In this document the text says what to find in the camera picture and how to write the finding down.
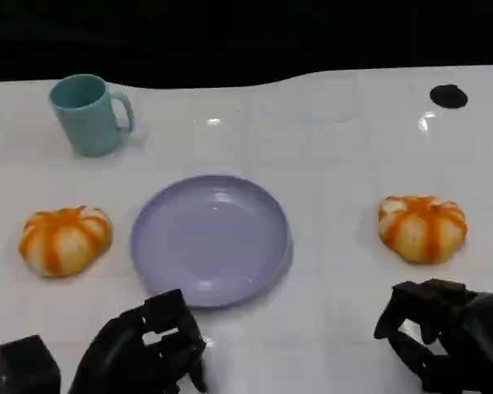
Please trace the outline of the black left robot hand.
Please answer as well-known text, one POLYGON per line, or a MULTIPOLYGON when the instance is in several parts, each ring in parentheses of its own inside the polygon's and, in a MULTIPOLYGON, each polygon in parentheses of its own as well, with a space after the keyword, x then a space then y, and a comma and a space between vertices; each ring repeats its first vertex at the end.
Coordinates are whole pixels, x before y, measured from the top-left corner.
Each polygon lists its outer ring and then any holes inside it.
POLYGON ((81 358, 70 393, 179 393, 187 376, 208 392, 206 343, 179 289, 110 319, 81 358))

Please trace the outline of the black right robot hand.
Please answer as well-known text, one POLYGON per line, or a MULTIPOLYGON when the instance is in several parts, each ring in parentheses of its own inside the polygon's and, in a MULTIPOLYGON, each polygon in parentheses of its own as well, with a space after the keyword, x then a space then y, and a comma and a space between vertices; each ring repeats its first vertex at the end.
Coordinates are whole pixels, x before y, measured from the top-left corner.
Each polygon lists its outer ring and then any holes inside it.
POLYGON ((374 331, 428 393, 493 393, 493 293, 440 279, 401 282, 374 331))

